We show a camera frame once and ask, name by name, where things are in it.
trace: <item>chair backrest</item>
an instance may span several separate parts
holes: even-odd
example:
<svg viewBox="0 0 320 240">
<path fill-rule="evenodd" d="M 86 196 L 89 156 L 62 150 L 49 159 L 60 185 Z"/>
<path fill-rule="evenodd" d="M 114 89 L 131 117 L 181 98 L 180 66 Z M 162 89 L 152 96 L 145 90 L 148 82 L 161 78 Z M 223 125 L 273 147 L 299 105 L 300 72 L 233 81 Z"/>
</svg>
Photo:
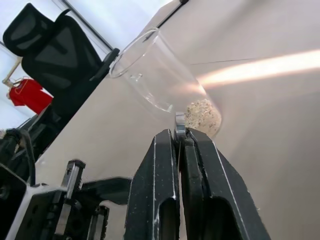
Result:
<svg viewBox="0 0 320 240">
<path fill-rule="evenodd" d="M 24 57 L 46 43 L 53 27 L 53 21 L 28 3 L 5 30 L 3 42 L 11 52 Z"/>
<path fill-rule="evenodd" d="M 46 43 L 25 55 L 21 65 L 55 97 L 74 84 L 89 80 L 102 61 L 78 23 L 62 15 Z"/>
</svg>

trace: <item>black mesh office chair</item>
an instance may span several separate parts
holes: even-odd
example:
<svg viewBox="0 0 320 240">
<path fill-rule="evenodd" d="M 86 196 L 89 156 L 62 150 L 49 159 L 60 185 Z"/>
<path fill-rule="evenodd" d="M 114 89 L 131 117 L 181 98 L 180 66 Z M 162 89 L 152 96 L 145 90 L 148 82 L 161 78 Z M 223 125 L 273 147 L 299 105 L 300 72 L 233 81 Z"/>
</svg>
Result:
<svg viewBox="0 0 320 240">
<path fill-rule="evenodd" d="M 68 11 L 53 22 L 28 3 L 4 32 L 3 42 L 23 57 L 23 70 L 53 95 L 54 112 L 70 119 L 108 74 L 119 50 L 101 61 Z"/>
</svg>

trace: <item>red shirt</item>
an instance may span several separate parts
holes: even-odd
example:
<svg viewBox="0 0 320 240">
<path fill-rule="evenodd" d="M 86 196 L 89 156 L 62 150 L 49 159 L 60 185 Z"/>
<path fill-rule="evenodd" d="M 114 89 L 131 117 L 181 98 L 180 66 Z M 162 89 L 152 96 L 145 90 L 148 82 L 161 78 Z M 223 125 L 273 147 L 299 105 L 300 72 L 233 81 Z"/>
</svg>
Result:
<svg viewBox="0 0 320 240">
<path fill-rule="evenodd" d="M 33 79 L 23 79 L 18 86 L 11 88 L 9 96 L 15 106 L 28 106 L 40 114 L 52 101 L 52 97 L 41 91 L 42 86 Z"/>
</svg>

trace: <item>clear glass cup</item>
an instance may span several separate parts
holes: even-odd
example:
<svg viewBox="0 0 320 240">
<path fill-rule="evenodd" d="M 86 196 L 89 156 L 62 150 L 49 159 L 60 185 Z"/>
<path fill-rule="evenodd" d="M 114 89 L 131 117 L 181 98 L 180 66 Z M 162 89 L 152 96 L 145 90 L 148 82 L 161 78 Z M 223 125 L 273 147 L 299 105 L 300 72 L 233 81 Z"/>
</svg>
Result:
<svg viewBox="0 0 320 240">
<path fill-rule="evenodd" d="M 158 28 L 138 36 L 119 54 L 111 66 L 110 77 L 125 79 L 143 97 L 140 102 L 156 119 L 183 112 L 187 127 L 206 132 L 209 137 L 220 127 L 219 111 Z M 208 133 L 203 126 L 215 130 Z"/>
</svg>

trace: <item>white granular material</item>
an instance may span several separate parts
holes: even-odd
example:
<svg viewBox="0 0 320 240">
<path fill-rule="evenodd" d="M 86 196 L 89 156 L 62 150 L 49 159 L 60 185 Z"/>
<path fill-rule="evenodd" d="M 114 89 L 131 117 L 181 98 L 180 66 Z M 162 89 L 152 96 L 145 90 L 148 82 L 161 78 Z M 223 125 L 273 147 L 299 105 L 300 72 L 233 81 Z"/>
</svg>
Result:
<svg viewBox="0 0 320 240">
<path fill-rule="evenodd" d="M 185 122 L 186 127 L 201 131 L 212 139 L 221 125 L 221 114 L 209 100 L 199 100 L 187 106 Z"/>
</svg>

